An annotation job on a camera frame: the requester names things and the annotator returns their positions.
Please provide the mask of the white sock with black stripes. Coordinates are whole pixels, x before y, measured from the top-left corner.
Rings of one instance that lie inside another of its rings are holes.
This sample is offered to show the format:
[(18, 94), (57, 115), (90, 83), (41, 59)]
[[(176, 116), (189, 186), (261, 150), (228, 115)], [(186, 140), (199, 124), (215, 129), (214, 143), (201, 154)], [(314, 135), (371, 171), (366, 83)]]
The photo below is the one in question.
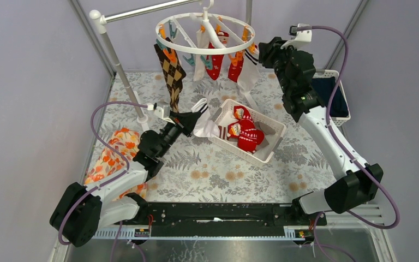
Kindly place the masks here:
[(237, 84), (244, 92), (251, 91), (258, 79), (260, 72), (258, 69), (258, 56), (249, 51), (245, 51), (242, 61), (241, 72), (237, 79)]

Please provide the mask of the white round clip hanger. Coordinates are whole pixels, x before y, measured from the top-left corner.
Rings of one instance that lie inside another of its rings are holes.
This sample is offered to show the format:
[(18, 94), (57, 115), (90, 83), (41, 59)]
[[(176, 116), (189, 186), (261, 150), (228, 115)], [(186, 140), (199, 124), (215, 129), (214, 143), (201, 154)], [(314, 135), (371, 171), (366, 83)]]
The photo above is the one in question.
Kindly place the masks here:
[[(209, 1), (201, 13), (183, 13), (161, 20), (154, 29), (156, 41), (165, 50), (195, 55), (228, 55), (249, 52), (257, 55), (255, 31), (248, 23), (231, 16), (210, 13), (214, 1)], [(180, 24), (181, 19), (191, 19), (200, 26), (193, 40)]]

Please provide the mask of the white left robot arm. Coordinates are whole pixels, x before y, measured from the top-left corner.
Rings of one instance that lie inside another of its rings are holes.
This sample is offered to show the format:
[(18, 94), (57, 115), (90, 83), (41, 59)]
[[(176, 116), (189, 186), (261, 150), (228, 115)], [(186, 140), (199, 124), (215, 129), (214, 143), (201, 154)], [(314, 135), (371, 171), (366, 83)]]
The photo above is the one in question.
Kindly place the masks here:
[(105, 226), (124, 220), (141, 224), (147, 219), (145, 201), (128, 188), (143, 184), (155, 177), (164, 163), (161, 161), (180, 135), (191, 136), (199, 118), (206, 112), (170, 114), (170, 120), (160, 129), (145, 131), (140, 136), (138, 153), (125, 167), (98, 182), (86, 186), (74, 182), (64, 191), (51, 218), (50, 225), (58, 231), (62, 245), (80, 247), (95, 232)]

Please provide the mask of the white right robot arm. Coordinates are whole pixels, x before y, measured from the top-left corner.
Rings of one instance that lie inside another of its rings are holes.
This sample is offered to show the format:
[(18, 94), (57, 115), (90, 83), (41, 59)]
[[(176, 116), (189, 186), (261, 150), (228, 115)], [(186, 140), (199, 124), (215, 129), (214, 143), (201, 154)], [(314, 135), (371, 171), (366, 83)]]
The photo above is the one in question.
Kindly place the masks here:
[(373, 200), (377, 184), (384, 174), (379, 164), (370, 165), (339, 132), (330, 120), (327, 108), (312, 86), (316, 73), (312, 54), (286, 44), (280, 37), (260, 43), (259, 63), (273, 69), (283, 92), (282, 102), (288, 114), (314, 140), (328, 161), (335, 182), (319, 191), (292, 201), (291, 218), (299, 225), (321, 211), (343, 213)]

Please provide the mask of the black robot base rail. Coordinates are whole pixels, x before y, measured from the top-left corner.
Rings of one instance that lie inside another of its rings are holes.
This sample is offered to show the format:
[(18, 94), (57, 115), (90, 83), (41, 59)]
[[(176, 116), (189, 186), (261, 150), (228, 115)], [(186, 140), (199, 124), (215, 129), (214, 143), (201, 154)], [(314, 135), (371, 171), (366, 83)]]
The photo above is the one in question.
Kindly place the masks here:
[(327, 220), (295, 204), (151, 202), (122, 224), (144, 228), (154, 238), (303, 240)]

